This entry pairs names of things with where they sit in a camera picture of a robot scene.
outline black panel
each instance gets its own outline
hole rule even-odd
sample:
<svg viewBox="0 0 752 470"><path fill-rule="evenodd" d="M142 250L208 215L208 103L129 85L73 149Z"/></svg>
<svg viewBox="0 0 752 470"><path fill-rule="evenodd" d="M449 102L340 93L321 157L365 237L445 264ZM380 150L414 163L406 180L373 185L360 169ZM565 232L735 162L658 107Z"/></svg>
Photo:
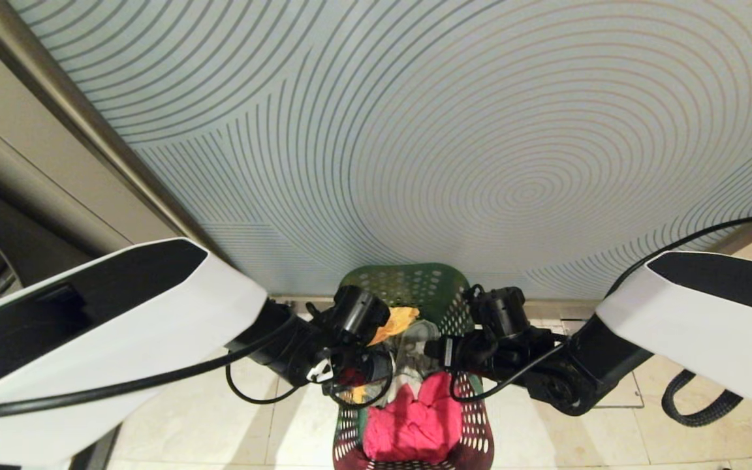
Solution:
<svg viewBox="0 0 752 470"><path fill-rule="evenodd" d="M135 247L0 307L0 378L174 288L205 258L184 240Z"/></svg>
<svg viewBox="0 0 752 470"><path fill-rule="evenodd" d="M666 253L648 268L699 292L752 307L752 261L711 253Z"/></svg>

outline laundry basket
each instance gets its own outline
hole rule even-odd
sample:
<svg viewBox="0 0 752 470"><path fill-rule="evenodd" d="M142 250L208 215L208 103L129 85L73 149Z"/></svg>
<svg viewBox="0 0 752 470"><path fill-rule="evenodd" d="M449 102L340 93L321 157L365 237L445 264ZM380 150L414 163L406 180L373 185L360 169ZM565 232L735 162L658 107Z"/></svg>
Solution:
<svg viewBox="0 0 752 470"><path fill-rule="evenodd" d="M420 309L420 318L437 325L442 334L463 334L474 330L463 291L469 283L460 271L445 264L365 266L347 274L341 285L356 285L381 298L389 306ZM461 396L483 392L480 378L462 375ZM368 410L340 409L332 443L336 470L487 470L492 467L495 446L483 401L463 403L463 437L437 465L427 462L374 462L364 455L362 435Z"/></svg>

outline pink cloth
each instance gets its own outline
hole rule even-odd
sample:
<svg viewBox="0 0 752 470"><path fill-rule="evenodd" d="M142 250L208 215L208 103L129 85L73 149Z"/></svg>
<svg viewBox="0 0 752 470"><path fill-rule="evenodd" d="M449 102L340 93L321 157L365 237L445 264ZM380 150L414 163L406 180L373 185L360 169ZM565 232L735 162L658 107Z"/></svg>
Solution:
<svg viewBox="0 0 752 470"><path fill-rule="evenodd" d="M417 401L405 384L387 407L370 408L364 430L368 458L379 462L444 461L463 430L460 404L448 395L450 382L447 372L438 372L423 382Z"/></svg>

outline black wire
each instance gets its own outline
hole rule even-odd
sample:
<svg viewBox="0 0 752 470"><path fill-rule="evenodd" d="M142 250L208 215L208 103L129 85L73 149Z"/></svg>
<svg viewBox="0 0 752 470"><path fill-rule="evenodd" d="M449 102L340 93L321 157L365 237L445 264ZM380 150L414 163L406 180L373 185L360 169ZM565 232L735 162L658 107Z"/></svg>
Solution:
<svg viewBox="0 0 752 470"><path fill-rule="evenodd" d="M644 265L646 262L650 261L651 259L656 258L662 253L668 252L669 250L677 249L677 247L682 246L683 244L687 244L697 238L704 237L704 235L709 235L713 232L718 232L719 230L723 230L725 228L729 227L735 227L737 225L742 225L744 223L752 223L752 217L743 217L738 218L735 220L731 220L728 222L723 223L717 223L713 226L704 228L702 230L698 230L698 232L690 233L690 235L686 235L686 237L681 238L680 240L676 242L672 242L665 247L662 247L662 249L655 250L654 252L646 255L644 258L641 258L636 262L635 264L632 264L629 266L629 268L625 271L623 271L622 274L617 277L617 280L614 281L614 283L611 285L611 288L608 289L608 294L605 294L606 297L611 295L617 288L620 287L620 285L625 281L631 273L633 273L635 270L637 270L639 267ZM457 376L452 375L451 377L451 386L448 388L448 391L450 392L451 398L454 399L454 401L459 401L460 403L471 403L473 401L480 401L484 398L489 398L492 395L495 395L495 393L500 392L505 387L509 386L512 382L518 380L519 377L521 377L525 372L529 371L532 367L538 365L541 361L545 360L547 357L549 357L551 354L555 353L558 350L561 350L561 348L566 345L566 343L561 343L560 345L556 346L552 350L547 351L545 354L540 355L535 359L534 361L531 361L526 366L524 366L522 369L511 375L511 377L507 378L507 380L499 382L495 387L493 387L490 390L487 390L486 392L483 392L478 395L474 396L457 396L454 392L454 385L457 383Z"/></svg>
<svg viewBox="0 0 752 470"><path fill-rule="evenodd" d="M163 386L170 382L180 381L195 375L204 374L205 372L214 371L222 366L228 365L236 360L246 357L248 354L259 350L267 345L275 336L280 334L286 327L292 324L296 315L291 315L283 324L275 328L272 333L266 334L262 338L245 346L239 351L225 354L217 359L207 360L199 364L176 369L175 371L164 372L163 374L150 375L134 381L111 384L111 386L102 386L91 390L82 390L81 392L65 393L63 395L45 396L45 398L21 399L21 401L10 401L0 403L0 417L32 413L33 411L52 410L54 408L71 407L71 405L81 405L90 401L98 401L113 396L125 395L127 393L139 392L156 386Z"/></svg>
<svg viewBox="0 0 752 470"><path fill-rule="evenodd" d="M394 363L394 355L390 352L384 352L379 351L377 354L387 354L388 359L391 363L391 371L390 374L388 374L387 382L384 384L384 387L382 387L381 392L379 392L379 395L376 395L375 398L371 399L370 401L365 401L364 403L349 403L346 401L343 401L343 399L338 398L334 393L332 393L332 390L329 392L329 398L332 398L332 401L336 402L340 407L344 408L345 410L364 410L364 408L372 407L372 405L375 405L377 401L381 400L383 396L388 394L388 389L390 388L391 384L394 382L394 374L396 373L396 364Z"/></svg>
<svg viewBox="0 0 752 470"><path fill-rule="evenodd" d="M230 377L230 367L233 366L233 363L230 363L229 365L225 366L225 381L228 382L228 387L230 390L234 393L234 395L239 396L239 398L248 401L249 403L253 403L255 405L271 405L275 404L279 401L284 401L285 399L292 396L292 393L295 393L298 391L299 386L293 386L292 389L289 390L289 392L284 393L280 396L275 396L275 398L270 399L256 399L251 398L251 396L245 395L244 393L240 392L240 389L236 388L236 384L234 383L234 380L232 377Z"/></svg>

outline green laundry basket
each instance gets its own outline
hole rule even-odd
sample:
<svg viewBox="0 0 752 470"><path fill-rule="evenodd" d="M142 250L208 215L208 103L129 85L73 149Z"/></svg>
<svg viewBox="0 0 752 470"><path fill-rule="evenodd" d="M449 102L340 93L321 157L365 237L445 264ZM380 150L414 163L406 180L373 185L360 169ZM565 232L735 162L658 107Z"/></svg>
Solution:
<svg viewBox="0 0 752 470"><path fill-rule="evenodd" d="M437 325L441 334L463 334L474 330L463 291L469 283L460 271L445 264L365 266L344 276L341 285L356 285L381 298L389 306L420 309L420 318ZM463 375L458 381L461 396L483 392L480 378ZM492 467L495 445L483 401L463 403L463 435L437 465L427 462L374 462L364 455L362 432L368 410L339 409L332 443L336 470L487 470Z"/></svg>

